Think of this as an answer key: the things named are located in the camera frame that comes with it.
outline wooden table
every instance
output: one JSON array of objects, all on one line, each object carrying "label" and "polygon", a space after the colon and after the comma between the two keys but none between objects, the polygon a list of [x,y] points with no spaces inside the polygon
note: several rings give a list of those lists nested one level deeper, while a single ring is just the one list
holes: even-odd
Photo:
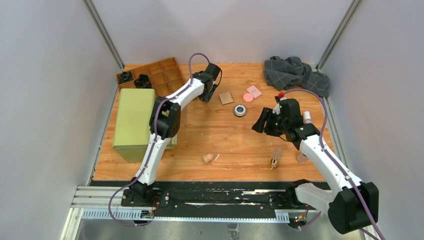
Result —
[{"label": "wooden table", "polygon": [[[324,181],[317,168],[308,161],[298,163],[299,151],[292,143],[278,137],[267,136],[251,130],[262,108],[274,108],[278,91],[268,86],[263,77],[262,63],[218,63],[223,71],[222,83],[209,103],[195,99],[183,110],[177,146],[166,150],[157,171],[160,181],[295,181],[308,179]],[[127,64],[131,69],[140,64]],[[189,79],[187,64],[179,65],[185,79]],[[206,64],[195,63],[193,72],[204,70]],[[262,95],[251,103],[243,102],[246,88],[255,85]],[[219,94],[231,92],[235,102],[221,105]],[[300,103],[302,113],[310,111],[313,124],[320,129],[324,116],[319,101],[311,94],[293,92],[287,95]],[[127,163],[112,148],[119,93],[113,106],[107,132],[98,158],[94,180],[130,180],[141,163]],[[247,115],[236,117],[237,104],[247,107]],[[326,142],[332,147],[330,134],[324,132]],[[277,169],[270,169],[273,148],[284,149]],[[219,157],[209,164],[201,156],[213,153]]]}]

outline plaid cloth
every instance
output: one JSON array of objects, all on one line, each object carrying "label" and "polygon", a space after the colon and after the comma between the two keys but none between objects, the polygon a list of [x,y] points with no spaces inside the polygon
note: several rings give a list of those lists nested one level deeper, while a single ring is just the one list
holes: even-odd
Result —
[{"label": "plaid cloth", "polygon": [[269,86],[278,91],[302,86],[321,97],[329,96],[329,77],[321,72],[312,72],[309,64],[303,63],[297,56],[282,60],[273,56],[265,61],[263,76]]}]

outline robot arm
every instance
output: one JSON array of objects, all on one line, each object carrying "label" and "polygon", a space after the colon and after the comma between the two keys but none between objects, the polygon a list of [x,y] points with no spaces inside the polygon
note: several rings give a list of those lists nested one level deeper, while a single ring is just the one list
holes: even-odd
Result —
[{"label": "robot arm", "polygon": [[162,155],[180,129],[181,110],[196,97],[203,102],[209,102],[218,86],[215,81],[220,72],[221,69],[217,65],[209,63],[205,71],[194,73],[193,79],[176,92],[167,97],[156,98],[150,117],[150,139],[146,154],[135,174],[136,177],[131,180],[132,182],[137,178],[137,181],[129,187],[140,200],[148,202],[151,199],[151,185],[156,180]]},{"label": "robot arm", "polygon": [[309,181],[295,181],[286,190],[287,201],[292,207],[308,204],[328,215],[333,227],[341,234],[371,225],[349,178],[361,192],[374,220],[378,220],[379,191],[372,183],[364,183],[347,169],[331,151],[325,141],[324,149],[347,172],[342,170],[324,152],[320,143],[320,132],[312,123],[304,123],[300,106],[295,99],[276,98],[274,109],[264,108],[252,129],[258,133],[279,137],[285,135],[288,142],[305,155],[326,179],[332,192],[322,190]]}]

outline dark gray towel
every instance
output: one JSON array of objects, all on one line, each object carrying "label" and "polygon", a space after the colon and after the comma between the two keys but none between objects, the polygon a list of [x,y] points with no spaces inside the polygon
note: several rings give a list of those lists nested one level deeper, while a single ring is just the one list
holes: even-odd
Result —
[{"label": "dark gray towel", "polygon": [[320,72],[312,72],[312,67],[303,63],[297,56],[285,60],[279,56],[271,57],[265,61],[263,76],[266,83],[278,91],[302,86],[321,97],[329,96],[329,77]]}]

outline pink circle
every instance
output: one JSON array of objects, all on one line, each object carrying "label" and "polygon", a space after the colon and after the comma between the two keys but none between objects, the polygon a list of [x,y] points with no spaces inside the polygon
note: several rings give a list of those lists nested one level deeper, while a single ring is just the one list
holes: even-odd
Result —
[{"label": "pink circle", "polygon": [[255,99],[255,98],[253,97],[253,95],[252,95],[251,93],[245,93],[245,94],[243,95],[243,100],[244,100],[246,103],[251,103],[251,102],[253,102],[253,99]]}]

